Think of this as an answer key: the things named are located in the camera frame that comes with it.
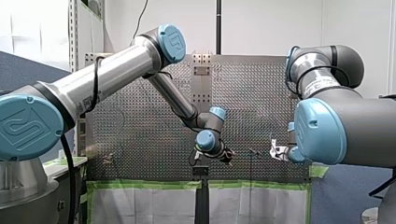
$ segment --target robot logo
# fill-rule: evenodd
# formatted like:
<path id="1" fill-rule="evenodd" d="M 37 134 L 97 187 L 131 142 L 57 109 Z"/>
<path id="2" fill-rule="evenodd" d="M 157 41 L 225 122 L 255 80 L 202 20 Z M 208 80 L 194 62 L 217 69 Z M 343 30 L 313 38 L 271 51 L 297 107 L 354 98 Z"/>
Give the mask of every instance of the robot logo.
<path id="1" fill-rule="evenodd" d="M 172 47 L 175 47 L 175 49 L 183 49 L 183 41 L 181 40 L 181 37 L 179 35 L 179 32 L 173 32 L 171 35 L 169 35 L 169 41 L 172 45 Z"/>
<path id="2" fill-rule="evenodd" d="M 24 150 L 41 139 L 50 129 L 33 108 L 26 108 L 3 119 L 0 132 L 17 150 Z"/>

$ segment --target perforated metal panel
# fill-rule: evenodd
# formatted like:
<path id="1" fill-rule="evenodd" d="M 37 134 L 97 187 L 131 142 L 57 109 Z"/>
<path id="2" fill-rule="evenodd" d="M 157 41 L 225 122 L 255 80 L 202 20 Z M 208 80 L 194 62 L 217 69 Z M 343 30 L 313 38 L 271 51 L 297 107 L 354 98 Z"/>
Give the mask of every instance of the perforated metal panel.
<path id="1" fill-rule="evenodd" d="M 284 87 L 284 62 L 284 57 L 212 56 L 212 92 L 207 94 L 213 105 L 227 109 L 222 136 L 237 156 L 232 167 L 212 161 L 211 179 L 307 179 L 306 167 L 269 156 L 270 134 L 286 145 L 295 104 Z M 192 65 L 189 55 L 183 63 L 168 67 L 189 99 Z M 87 145 L 92 145 L 91 154 L 96 153 L 89 179 L 191 179 L 188 157 L 194 133 L 181 125 L 146 80 L 140 78 L 110 96 L 87 119 Z M 249 148 L 262 155 L 251 160 Z"/>
<path id="2" fill-rule="evenodd" d="M 287 144 L 287 124 L 295 100 L 284 83 L 284 57 L 217 56 L 212 58 L 212 100 L 227 110 L 222 138 L 237 154 L 233 166 L 211 162 L 212 179 L 304 181 L 307 167 L 271 158 L 270 138 Z M 252 155 L 249 149 L 259 151 Z"/>

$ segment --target light blue cap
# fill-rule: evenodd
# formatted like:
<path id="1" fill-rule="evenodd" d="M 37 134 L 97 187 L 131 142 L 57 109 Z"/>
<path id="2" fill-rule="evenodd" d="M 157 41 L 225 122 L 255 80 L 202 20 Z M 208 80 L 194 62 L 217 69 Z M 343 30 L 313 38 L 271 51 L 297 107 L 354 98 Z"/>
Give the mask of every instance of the light blue cap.
<path id="1" fill-rule="evenodd" d="M 212 106 L 212 107 L 210 107 L 209 112 L 214 114 L 214 115 L 216 115 L 216 116 L 218 116 L 223 121 L 225 120 L 226 112 L 225 112 L 225 110 L 223 108 Z"/>
<path id="2" fill-rule="evenodd" d="M 26 161 L 52 149 L 64 120 L 47 100 L 33 95 L 0 97 L 0 160 Z"/>
<path id="3" fill-rule="evenodd" d="M 347 153 L 343 123 L 324 101 L 311 98 L 297 104 L 294 111 L 297 146 L 311 161 L 341 162 Z"/>
<path id="4" fill-rule="evenodd" d="M 298 147 L 292 147 L 288 152 L 288 159 L 294 163 L 302 163 L 305 161 L 304 156 L 301 154 Z"/>
<path id="5" fill-rule="evenodd" d="M 294 122 L 290 122 L 288 125 L 288 132 L 294 131 Z"/>
<path id="6" fill-rule="evenodd" d="M 202 151 L 211 151 L 215 141 L 215 136 L 209 130 L 200 131 L 195 138 L 195 143 Z"/>
<path id="7" fill-rule="evenodd" d="M 170 63 L 179 63 L 184 59 L 186 42 L 175 25 L 166 24 L 158 27 L 158 39 L 163 54 Z"/>

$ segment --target green trim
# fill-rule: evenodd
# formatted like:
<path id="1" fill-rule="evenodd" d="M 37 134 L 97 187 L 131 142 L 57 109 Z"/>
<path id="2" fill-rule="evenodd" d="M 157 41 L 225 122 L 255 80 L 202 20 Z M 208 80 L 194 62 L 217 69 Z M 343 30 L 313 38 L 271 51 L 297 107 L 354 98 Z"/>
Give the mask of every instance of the green trim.
<path id="1" fill-rule="evenodd" d="M 316 178 L 323 178 L 329 170 L 328 166 L 324 165 L 310 165 L 309 166 L 309 176 Z"/>
<path id="2" fill-rule="evenodd" d="M 91 189 L 198 189 L 201 187 L 201 182 L 159 182 L 118 179 L 109 181 L 88 181 L 87 185 L 88 188 Z"/>
<path id="3" fill-rule="evenodd" d="M 93 191 L 94 188 L 91 188 L 90 185 L 88 184 L 89 181 L 87 181 L 87 199 L 88 199 L 88 223 L 91 223 L 91 213 L 92 213 L 92 198 L 93 198 Z"/>
<path id="4" fill-rule="evenodd" d="M 79 196 L 79 203 L 85 203 L 85 202 L 87 202 L 87 200 L 88 200 L 88 197 L 87 197 L 87 196 L 88 196 L 87 193 L 85 193 L 85 194 Z"/>
<path id="5" fill-rule="evenodd" d="M 249 180 L 209 180 L 211 189 L 238 189 L 244 187 L 253 187 L 259 189 L 290 189 L 290 190 L 307 190 L 310 184 L 293 184 L 293 183 L 276 183 L 267 181 L 249 181 Z"/>
<path id="6" fill-rule="evenodd" d="M 311 223 L 311 200 L 312 200 L 312 185 L 309 184 L 306 193 L 306 209 L 305 209 L 305 223 Z"/>

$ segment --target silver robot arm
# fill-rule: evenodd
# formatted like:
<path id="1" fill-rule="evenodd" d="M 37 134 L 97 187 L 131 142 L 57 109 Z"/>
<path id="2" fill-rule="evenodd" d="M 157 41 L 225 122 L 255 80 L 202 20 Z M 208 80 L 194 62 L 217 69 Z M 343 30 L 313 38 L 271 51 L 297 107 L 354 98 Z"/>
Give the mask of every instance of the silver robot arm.
<path id="1" fill-rule="evenodd" d="M 361 57 L 348 47 L 290 51 L 286 79 L 302 101 L 289 127 L 289 161 L 396 165 L 396 102 L 364 99 L 354 91 L 363 72 Z"/>
<path id="2" fill-rule="evenodd" d="M 0 161 L 26 161 L 49 151 L 79 115 L 133 82 L 147 78 L 192 128 L 199 129 L 197 150 L 228 162 L 231 150 L 220 140 L 225 111 L 212 107 L 198 114 L 170 77 L 159 73 L 181 62 L 186 48 L 183 35 L 173 25 L 163 25 L 139 35 L 131 47 L 104 58 L 53 83 L 37 82 L 0 98 Z"/>

